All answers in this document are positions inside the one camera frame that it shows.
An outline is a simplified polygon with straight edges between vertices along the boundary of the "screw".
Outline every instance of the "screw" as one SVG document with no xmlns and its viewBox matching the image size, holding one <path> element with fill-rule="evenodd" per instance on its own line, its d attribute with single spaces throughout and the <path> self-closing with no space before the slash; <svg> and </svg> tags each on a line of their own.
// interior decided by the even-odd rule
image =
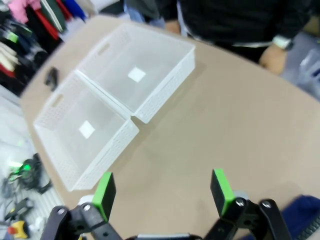
<svg viewBox="0 0 320 240">
<path fill-rule="evenodd" d="M 264 206 L 264 207 L 266 207 L 266 208 L 271 208 L 271 204 L 270 204 L 270 202 L 268 202 L 268 201 L 263 201 L 262 202 L 262 205 Z"/>
<path fill-rule="evenodd" d="M 63 208 L 61 208 L 61 209 L 58 210 L 58 214 L 59 214 L 59 215 L 63 214 L 64 212 L 65 212 L 65 210 L 64 210 Z"/>
<path fill-rule="evenodd" d="M 245 202 L 242 199 L 236 200 L 235 203 L 238 204 L 240 207 L 243 207 L 245 205 Z"/>
<path fill-rule="evenodd" d="M 85 205 L 83 208 L 85 211 L 88 211 L 90 209 L 90 205 Z"/>
</svg>

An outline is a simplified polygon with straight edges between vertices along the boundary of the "red object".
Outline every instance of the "red object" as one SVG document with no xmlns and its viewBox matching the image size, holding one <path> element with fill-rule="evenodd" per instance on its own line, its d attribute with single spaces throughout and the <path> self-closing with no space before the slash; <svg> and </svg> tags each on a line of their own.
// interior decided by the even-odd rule
<svg viewBox="0 0 320 240">
<path fill-rule="evenodd" d="M 1 70 L 1 72 L 3 72 L 5 75 L 7 75 L 10 78 L 16 77 L 16 73 L 14 71 L 9 71 L 2 64 L 0 64 L 0 70 Z"/>
<path fill-rule="evenodd" d="M 8 234 L 10 234 L 10 235 L 15 235 L 15 234 L 17 234 L 17 233 L 18 233 L 17 229 L 15 229 L 15 228 L 12 227 L 12 226 L 9 226 L 9 227 L 8 227 Z"/>
<path fill-rule="evenodd" d="M 69 12 L 69 10 L 66 8 L 66 6 L 63 4 L 61 0 L 56 0 L 56 2 L 59 5 L 59 8 L 61 9 L 63 16 L 66 21 L 69 21 L 73 18 L 72 14 Z"/>
<path fill-rule="evenodd" d="M 49 34 L 55 39 L 59 39 L 59 33 L 58 30 L 52 26 L 52 24 L 49 22 L 49 20 L 42 14 L 40 9 L 34 11 L 37 17 L 40 19 L 40 21 L 43 23 L 45 29 L 49 32 Z"/>
</svg>

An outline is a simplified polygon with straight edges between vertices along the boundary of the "white square label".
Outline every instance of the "white square label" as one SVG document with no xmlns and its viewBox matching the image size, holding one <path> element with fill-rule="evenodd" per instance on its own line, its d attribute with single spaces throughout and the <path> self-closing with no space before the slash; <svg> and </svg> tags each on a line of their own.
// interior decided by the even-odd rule
<svg viewBox="0 0 320 240">
<path fill-rule="evenodd" d="M 90 122 L 85 121 L 79 128 L 79 131 L 85 137 L 85 139 L 88 139 L 94 133 L 95 129 Z"/>
<path fill-rule="evenodd" d="M 146 73 L 136 66 L 129 72 L 128 77 L 131 78 L 135 82 L 140 82 L 141 79 L 144 78 Z"/>
</svg>

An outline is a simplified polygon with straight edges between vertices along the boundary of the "yellow object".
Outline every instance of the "yellow object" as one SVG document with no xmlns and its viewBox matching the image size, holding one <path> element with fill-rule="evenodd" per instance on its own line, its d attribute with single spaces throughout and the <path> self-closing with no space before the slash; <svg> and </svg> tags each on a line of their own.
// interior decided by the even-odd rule
<svg viewBox="0 0 320 240">
<path fill-rule="evenodd" d="M 11 224 L 11 227 L 15 228 L 17 230 L 17 233 L 14 234 L 15 239 L 27 239 L 28 235 L 25 232 L 24 226 L 25 221 L 17 221 Z"/>
</svg>

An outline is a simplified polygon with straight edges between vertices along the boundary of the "watch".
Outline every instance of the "watch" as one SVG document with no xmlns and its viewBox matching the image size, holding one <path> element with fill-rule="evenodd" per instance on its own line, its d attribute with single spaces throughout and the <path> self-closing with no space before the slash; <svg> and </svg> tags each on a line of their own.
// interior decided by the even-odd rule
<svg viewBox="0 0 320 240">
<path fill-rule="evenodd" d="M 279 48 L 289 51 L 294 47 L 294 41 L 291 38 L 287 38 L 281 35 L 276 35 L 273 40 L 273 44 L 277 45 Z"/>
</svg>

